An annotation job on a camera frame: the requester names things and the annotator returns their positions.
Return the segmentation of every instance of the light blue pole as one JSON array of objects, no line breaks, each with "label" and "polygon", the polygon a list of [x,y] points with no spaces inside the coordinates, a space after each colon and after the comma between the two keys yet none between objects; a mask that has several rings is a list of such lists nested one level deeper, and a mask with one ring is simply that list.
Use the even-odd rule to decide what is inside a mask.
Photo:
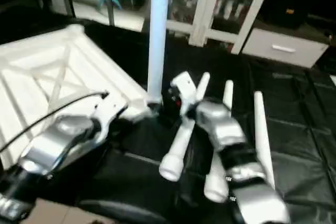
[{"label": "light blue pole", "polygon": [[164,47],[166,39],[168,0],[151,0],[151,23],[149,40],[148,94],[160,102]]}]

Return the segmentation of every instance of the white cylinder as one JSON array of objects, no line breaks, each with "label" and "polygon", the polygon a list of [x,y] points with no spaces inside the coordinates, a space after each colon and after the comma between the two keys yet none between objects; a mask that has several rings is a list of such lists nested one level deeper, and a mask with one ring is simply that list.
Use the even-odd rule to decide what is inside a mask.
[{"label": "white cylinder", "polygon": [[173,182],[180,179],[184,166],[183,158],[188,148],[194,126],[194,120],[184,120],[178,128],[173,144],[159,166],[159,173],[165,179]]},{"label": "white cylinder", "polygon": [[168,0],[151,0],[148,94],[153,101],[160,101],[166,39]]},{"label": "white cylinder", "polygon": [[254,93],[254,115],[255,115],[255,134],[257,156],[266,170],[268,182],[275,189],[273,165],[269,139],[267,132],[267,122],[263,95],[260,91]]},{"label": "white cylinder", "polygon": [[[198,84],[195,97],[192,99],[191,105],[195,100],[201,100],[205,94],[206,87],[209,83],[210,74],[204,73],[200,83]],[[173,144],[169,152],[163,157],[159,166],[159,173],[167,180],[176,182],[179,180],[183,170],[183,158],[189,145],[190,137],[193,133],[195,121],[183,118],[181,126],[178,128]]]},{"label": "white cylinder", "polygon": [[197,91],[196,91],[196,101],[200,101],[203,99],[206,91],[206,87],[208,87],[210,80],[210,74],[208,72],[205,72],[202,75],[202,78],[200,80],[200,83],[197,86]]},{"label": "white cylinder", "polygon": [[[223,102],[232,108],[233,82],[226,81]],[[228,185],[225,180],[225,170],[218,154],[214,152],[210,172],[205,178],[204,195],[213,202],[224,202],[228,196]]]},{"label": "white cylinder", "polygon": [[223,102],[228,106],[229,109],[232,109],[232,101],[233,101],[233,81],[227,80],[225,83]]},{"label": "white cylinder", "polygon": [[182,106],[180,108],[180,115],[184,115],[188,109],[189,109],[189,106],[195,102],[198,102],[200,101],[201,99],[203,99],[204,97],[204,94],[205,94],[205,91],[206,91],[206,87],[208,86],[209,84],[209,80],[210,80],[210,74],[208,72],[205,72],[202,77],[201,77],[201,80],[197,86],[197,89],[196,89],[196,94],[191,97],[189,99],[189,101],[182,101]]},{"label": "white cylinder", "polygon": [[219,155],[214,152],[211,162],[211,168],[208,175],[205,177],[204,195],[209,200],[222,203],[228,196],[228,186],[225,180],[225,170],[222,166]]}]

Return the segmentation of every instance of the black fabric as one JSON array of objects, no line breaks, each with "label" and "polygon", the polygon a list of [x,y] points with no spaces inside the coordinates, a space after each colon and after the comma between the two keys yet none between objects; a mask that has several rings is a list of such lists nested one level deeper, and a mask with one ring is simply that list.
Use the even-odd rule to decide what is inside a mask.
[{"label": "black fabric", "polygon": [[[146,86],[148,34],[51,17],[27,9],[2,14],[0,42],[80,23],[99,47]],[[233,116],[252,145],[253,92],[263,92],[276,187],[289,207],[292,223],[336,223],[336,89],[330,78],[168,38],[163,87],[185,70],[196,83],[208,71],[211,79],[206,96],[217,99],[223,96],[225,81],[234,81]],[[102,152],[76,163],[86,167],[87,173],[81,173],[78,166],[69,167],[43,197],[134,223],[230,223],[229,207],[211,203],[203,195],[212,148],[202,130],[196,128],[192,135],[181,179],[171,183],[159,176],[158,165],[178,126],[158,118],[131,126],[126,134],[109,139]],[[119,151],[111,146],[118,146]]]}]

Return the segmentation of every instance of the white peg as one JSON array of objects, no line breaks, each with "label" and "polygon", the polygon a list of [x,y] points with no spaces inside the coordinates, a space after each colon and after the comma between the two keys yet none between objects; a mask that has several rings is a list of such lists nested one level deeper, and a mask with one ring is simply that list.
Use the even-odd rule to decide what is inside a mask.
[{"label": "white peg", "polygon": [[[203,99],[206,87],[209,83],[210,74],[204,73],[197,87],[195,95],[190,101],[190,105],[195,101]],[[169,152],[163,157],[159,172],[162,177],[170,181],[178,181],[183,170],[183,158],[189,145],[190,137],[193,133],[195,121],[187,118],[182,119],[182,124],[178,128],[177,134]]]},{"label": "white peg", "polygon": [[[223,102],[232,108],[233,99],[233,82],[231,80],[226,81]],[[225,180],[225,170],[223,168],[221,159],[218,154],[214,152],[211,168],[208,175],[205,178],[204,195],[209,200],[217,203],[224,202],[228,196],[228,186]]]},{"label": "white peg", "polygon": [[254,115],[257,156],[266,170],[268,182],[275,188],[264,100],[260,91],[254,93]]}]

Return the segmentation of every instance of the drawer handle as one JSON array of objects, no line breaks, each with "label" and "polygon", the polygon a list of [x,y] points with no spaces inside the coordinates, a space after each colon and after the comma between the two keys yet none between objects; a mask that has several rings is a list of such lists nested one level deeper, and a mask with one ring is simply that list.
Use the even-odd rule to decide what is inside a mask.
[{"label": "drawer handle", "polygon": [[282,46],[278,46],[274,44],[272,45],[272,48],[275,50],[283,51],[283,52],[290,52],[290,53],[296,52],[296,50],[293,48],[282,47]]}]

